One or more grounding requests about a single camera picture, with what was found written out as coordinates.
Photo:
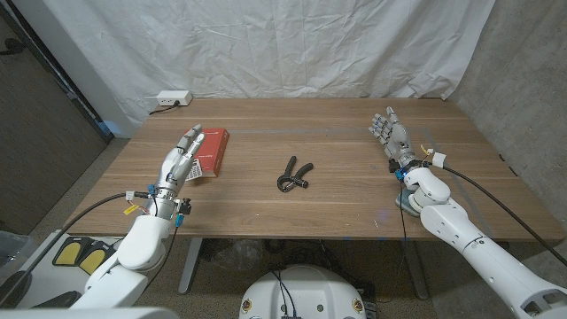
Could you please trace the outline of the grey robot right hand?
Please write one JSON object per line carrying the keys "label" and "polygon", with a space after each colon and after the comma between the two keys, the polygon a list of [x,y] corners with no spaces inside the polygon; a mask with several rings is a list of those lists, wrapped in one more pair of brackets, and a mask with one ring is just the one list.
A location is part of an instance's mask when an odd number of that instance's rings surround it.
{"label": "grey robot right hand", "polygon": [[388,160],[397,163],[399,169],[408,171],[417,166],[418,158],[408,132],[390,106],[386,107],[385,115],[379,113],[374,115],[369,131],[384,147]]}

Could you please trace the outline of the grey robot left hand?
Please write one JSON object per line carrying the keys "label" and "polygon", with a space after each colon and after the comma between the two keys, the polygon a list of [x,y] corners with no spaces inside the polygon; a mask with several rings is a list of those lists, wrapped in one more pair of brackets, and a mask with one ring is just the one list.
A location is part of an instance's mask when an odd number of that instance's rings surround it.
{"label": "grey robot left hand", "polygon": [[184,133],[162,163],[155,183],[156,192],[166,190],[173,193],[174,197],[179,194],[193,167],[195,155],[205,140],[206,134],[202,132],[200,124]]}

